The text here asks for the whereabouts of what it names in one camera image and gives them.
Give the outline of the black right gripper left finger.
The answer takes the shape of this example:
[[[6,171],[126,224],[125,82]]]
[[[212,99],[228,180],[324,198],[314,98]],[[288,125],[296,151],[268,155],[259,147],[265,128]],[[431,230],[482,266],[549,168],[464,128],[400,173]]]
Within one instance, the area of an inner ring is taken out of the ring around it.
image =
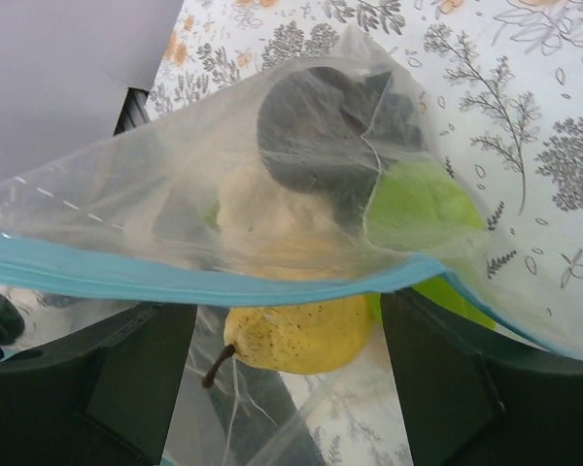
[[[0,465],[157,465],[196,308],[143,303],[0,362]]]

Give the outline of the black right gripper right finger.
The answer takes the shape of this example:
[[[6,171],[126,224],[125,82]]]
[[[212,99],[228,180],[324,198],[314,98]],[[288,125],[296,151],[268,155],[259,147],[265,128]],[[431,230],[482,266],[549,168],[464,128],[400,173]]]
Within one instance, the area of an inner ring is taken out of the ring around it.
[[[416,465],[583,465],[583,361],[502,336],[412,289],[381,297]]]

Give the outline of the yellow pear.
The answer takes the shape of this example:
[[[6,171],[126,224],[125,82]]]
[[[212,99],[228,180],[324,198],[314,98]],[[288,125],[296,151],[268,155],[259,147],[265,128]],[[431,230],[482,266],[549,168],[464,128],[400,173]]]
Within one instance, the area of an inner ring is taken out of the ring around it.
[[[223,349],[202,386],[214,385],[230,358],[263,370],[298,375],[336,371],[359,356],[380,321],[377,293],[287,306],[232,308]]]

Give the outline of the green starfruit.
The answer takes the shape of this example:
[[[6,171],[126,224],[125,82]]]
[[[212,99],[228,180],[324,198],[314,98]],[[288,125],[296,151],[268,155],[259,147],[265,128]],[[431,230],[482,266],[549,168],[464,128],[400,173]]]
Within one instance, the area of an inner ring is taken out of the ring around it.
[[[422,253],[484,290],[490,235],[472,199],[428,161],[399,161],[383,172],[363,214],[363,234],[381,250]]]

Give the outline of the clear zip top bag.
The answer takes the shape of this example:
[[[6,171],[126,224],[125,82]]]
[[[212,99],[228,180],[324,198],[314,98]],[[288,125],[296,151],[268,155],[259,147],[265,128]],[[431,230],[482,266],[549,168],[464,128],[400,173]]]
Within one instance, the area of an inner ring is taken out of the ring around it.
[[[238,43],[0,182],[0,465],[583,465],[583,32]]]

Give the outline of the dark brown mangosteen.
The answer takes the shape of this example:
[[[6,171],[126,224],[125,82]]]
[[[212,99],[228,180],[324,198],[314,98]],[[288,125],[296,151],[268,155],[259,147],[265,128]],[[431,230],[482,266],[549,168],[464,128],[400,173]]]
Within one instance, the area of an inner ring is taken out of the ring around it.
[[[263,100],[257,122],[261,161],[298,193],[327,199],[339,220],[358,215],[387,164],[369,139],[411,150],[423,145],[411,100],[391,72],[352,78],[318,66],[289,74]]]

